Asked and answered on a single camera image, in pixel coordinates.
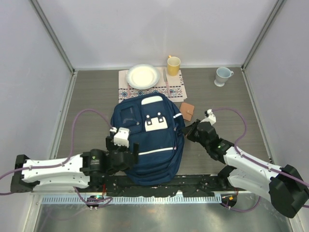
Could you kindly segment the brown leather wallet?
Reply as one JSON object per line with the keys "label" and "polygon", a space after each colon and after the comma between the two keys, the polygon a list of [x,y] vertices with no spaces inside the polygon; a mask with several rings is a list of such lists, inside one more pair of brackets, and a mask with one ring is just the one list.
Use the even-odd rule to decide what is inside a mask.
{"label": "brown leather wallet", "polygon": [[180,112],[186,121],[191,121],[192,116],[194,114],[195,107],[191,104],[182,102],[180,106]]}

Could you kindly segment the navy blue student backpack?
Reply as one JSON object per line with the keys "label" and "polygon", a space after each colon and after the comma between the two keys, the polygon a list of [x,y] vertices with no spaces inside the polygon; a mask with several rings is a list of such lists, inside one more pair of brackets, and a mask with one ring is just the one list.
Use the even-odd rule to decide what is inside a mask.
{"label": "navy blue student backpack", "polygon": [[129,129],[130,150],[139,144],[138,162],[125,170],[135,184],[153,186],[174,178],[182,159],[185,123],[168,97],[151,93],[123,100],[114,108],[111,125]]}

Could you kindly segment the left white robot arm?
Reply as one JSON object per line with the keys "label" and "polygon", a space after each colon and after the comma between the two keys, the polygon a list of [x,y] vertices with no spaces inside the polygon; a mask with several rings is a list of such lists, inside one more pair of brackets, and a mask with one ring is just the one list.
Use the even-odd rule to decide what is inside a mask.
{"label": "left white robot arm", "polygon": [[25,193],[77,188],[97,193],[106,176],[132,169],[138,163],[139,143],[121,143],[110,136],[106,143],[106,151],[91,149],[69,159],[32,160],[26,155],[18,155],[10,191]]}

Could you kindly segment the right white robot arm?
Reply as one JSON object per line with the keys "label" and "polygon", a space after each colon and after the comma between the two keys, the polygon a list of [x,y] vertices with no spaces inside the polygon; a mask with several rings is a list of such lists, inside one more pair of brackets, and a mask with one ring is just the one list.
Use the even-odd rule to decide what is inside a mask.
{"label": "right white robot arm", "polygon": [[260,160],[222,139],[210,122],[196,120],[183,129],[186,138],[202,145],[207,154],[226,166],[219,172],[224,191],[244,189],[268,200],[283,216],[294,218],[309,199],[309,185],[298,170]]}

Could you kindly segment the patterned cloth placemat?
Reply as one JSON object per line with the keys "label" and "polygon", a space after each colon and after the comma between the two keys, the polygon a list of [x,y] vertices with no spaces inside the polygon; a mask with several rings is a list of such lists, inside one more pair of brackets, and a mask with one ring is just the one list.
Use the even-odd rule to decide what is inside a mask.
{"label": "patterned cloth placemat", "polygon": [[183,75],[181,70],[178,71],[178,75],[170,76],[166,71],[167,81],[169,85],[169,94],[166,87],[166,83],[163,78],[163,70],[165,67],[157,67],[160,73],[160,79],[154,87],[150,89],[139,90],[131,87],[126,81],[126,74],[128,70],[122,70],[118,72],[118,100],[119,102],[142,96],[150,93],[162,93],[166,97],[169,97],[172,102],[183,102],[187,99],[187,94],[184,86]]}

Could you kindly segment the light blue footed cup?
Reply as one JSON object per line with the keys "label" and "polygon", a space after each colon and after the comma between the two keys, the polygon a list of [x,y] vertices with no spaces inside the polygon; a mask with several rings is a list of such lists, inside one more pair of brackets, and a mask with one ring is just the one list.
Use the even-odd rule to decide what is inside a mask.
{"label": "light blue footed cup", "polygon": [[220,67],[216,70],[214,84],[223,87],[227,80],[234,75],[234,72],[227,67]]}

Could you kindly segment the yellow ceramic mug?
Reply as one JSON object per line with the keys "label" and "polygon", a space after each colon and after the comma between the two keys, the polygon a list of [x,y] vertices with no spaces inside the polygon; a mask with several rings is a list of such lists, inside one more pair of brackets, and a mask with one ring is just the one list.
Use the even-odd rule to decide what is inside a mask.
{"label": "yellow ceramic mug", "polygon": [[178,57],[169,55],[167,60],[167,71],[170,76],[176,76],[180,69],[181,60]]}

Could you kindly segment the white paper plate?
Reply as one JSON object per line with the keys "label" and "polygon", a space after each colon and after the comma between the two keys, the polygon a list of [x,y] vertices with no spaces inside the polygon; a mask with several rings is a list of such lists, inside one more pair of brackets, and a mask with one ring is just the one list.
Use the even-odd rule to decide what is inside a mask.
{"label": "white paper plate", "polygon": [[126,73],[127,83],[139,90],[154,87],[160,79],[157,68],[149,64],[139,64],[130,68]]}

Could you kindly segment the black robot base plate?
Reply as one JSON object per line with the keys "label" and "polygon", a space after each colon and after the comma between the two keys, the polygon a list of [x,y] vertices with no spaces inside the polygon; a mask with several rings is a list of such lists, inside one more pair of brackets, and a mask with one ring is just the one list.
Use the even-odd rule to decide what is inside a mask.
{"label": "black robot base plate", "polygon": [[140,186],[125,175],[114,175],[105,178],[105,189],[112,197],[173,197],[182,192],[184,197],[214,196],[215,192],[235,191],[221,178],[210,174],[177,175],[170,182]]}

